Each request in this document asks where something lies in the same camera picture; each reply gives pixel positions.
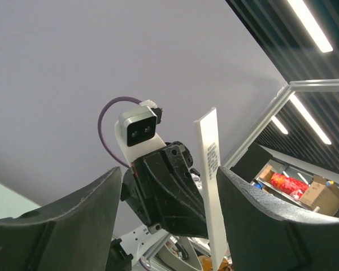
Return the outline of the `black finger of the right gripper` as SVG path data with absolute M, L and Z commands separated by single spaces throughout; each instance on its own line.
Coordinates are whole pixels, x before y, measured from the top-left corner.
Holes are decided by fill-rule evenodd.
M 207 238 L 203 198 L 183 146 L 166 146 L 143 158 L 161 227 L 172 235 Z

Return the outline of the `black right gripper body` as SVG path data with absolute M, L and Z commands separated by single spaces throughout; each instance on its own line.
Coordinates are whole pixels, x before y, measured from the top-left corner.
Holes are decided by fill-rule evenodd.
M 189 168 L 193 165 L 193 158 L 190 151 L 183 143 L 174 141 L 167 143 L 166 146 L 183 146 L 186 148 L 183 154 L 191 157 Z M 142 161 L 143 158 L 149 154 L 136 159 L 126 171 L 123 177 L 120 200 L 130 206 L 132 211 L 151 232 L 156 232 L 163 228 L 159 223 L 159 215 L 155 206 L 149 176 L 144 169 Z

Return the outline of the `white battery cover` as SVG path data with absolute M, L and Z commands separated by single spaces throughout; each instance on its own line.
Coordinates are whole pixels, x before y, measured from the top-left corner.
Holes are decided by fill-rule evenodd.
M 227 238 L 216 179 L 220 166 L 216 108 L 213 107 L 199 120 L 196 120 L 194 125 L 199 150 L 199 171 L 201 174 L 202 197 L 205 207 L 212 268 L 213 270 L 219 270 L 227 251 Z

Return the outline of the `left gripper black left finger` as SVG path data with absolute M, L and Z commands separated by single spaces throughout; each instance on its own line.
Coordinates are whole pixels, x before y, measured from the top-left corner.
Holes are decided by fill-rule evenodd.
M 0 270 L 105 270 L 121 169 L 17 218 L 0 219 Z

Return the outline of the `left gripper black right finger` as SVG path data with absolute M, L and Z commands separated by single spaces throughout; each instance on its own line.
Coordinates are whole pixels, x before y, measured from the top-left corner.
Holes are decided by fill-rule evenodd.
M 339 270 L 339 218 L 285 202 L 227 168 L 216 177 L 235 270 Z

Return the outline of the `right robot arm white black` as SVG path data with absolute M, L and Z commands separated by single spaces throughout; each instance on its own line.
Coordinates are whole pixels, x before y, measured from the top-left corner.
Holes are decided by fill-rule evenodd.
M 198 172 L 181 142 L 137 158 L 123 176 L 120 200 L 142 226 L 114 240 L 107 270 L 131 270 L 169 236 L 207 238 L 205 207 L 193 181 Z

